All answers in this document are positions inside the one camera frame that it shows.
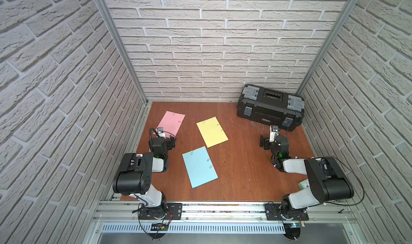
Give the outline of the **yellow paper sheet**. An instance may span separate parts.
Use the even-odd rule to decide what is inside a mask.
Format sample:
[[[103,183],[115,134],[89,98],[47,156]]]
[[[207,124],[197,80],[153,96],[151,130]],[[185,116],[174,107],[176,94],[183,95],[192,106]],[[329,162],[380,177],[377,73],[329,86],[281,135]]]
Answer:
[[[198,122],[196,125],[207,148],[228,141],[228,137],[216,117]]]

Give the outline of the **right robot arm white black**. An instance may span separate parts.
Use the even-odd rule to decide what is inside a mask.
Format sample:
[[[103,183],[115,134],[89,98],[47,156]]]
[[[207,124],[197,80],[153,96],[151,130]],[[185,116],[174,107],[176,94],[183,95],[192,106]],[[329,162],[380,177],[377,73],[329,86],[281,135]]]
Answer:
[[[335,158],[292,158],[288,139],[284,136],[261,136],[260,146],[271,151],[270,161],[276,169],[306,175],[309,183],[298,192],[286,194],[280,204],[267,208],[276,219],[308,220],[307,208],[354,196],[354,187]]]

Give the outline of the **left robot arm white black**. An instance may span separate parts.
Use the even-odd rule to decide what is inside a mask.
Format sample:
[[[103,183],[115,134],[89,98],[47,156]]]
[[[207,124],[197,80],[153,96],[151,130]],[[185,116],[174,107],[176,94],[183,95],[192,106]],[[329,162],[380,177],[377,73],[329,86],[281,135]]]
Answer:
[[[165,194],[152,184],[153,173],[164,173],[168,169],[168,151],[176,147],[176,136],[162,127],[149,130],[149,152],[126,153],[120,162],[112,182],[113,191],[141,202],[134,213],[143,212],[155,219],[173,216],[167,207]]]

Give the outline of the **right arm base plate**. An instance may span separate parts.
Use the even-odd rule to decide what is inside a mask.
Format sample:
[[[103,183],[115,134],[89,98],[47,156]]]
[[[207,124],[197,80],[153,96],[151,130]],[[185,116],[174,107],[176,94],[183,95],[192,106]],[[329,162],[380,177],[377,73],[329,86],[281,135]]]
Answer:
[[[305,209],[293,209],[281,203],[268,202],[264,204],[267,220],[269,221],[308,221],[309,215]]]

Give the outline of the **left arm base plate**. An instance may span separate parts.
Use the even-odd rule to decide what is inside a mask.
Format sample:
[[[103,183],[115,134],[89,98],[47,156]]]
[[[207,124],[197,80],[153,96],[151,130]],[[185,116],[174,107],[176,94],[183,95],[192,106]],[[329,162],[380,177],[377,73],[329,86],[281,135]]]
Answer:
[[[139,208],[139,220],[180,220],[182,215],[182,203],[170,203],[161,205],[155,208],[147,208],[145,206]]]

